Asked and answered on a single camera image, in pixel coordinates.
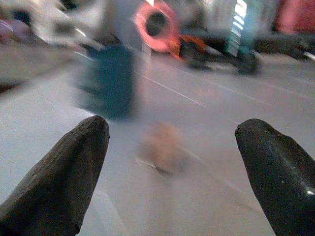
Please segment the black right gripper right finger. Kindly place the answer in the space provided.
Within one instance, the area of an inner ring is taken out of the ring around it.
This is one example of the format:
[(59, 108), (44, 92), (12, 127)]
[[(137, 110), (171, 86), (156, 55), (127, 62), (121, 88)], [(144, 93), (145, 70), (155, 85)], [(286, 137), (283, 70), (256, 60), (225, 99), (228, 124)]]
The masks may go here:
[(277, 236), (315, 234), (315, 161), (290, 136), (251, 118), (235, 130), (256, 199)]

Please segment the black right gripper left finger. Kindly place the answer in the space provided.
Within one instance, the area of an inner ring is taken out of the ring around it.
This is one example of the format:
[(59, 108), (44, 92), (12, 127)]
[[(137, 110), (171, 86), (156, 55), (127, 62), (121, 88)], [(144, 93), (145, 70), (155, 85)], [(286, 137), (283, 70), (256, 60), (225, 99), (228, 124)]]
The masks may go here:
[(63, 135), (1, 204), (1, 235), (79, 234), (109, 138), (109, 125), (98, 115), (82, 120)]

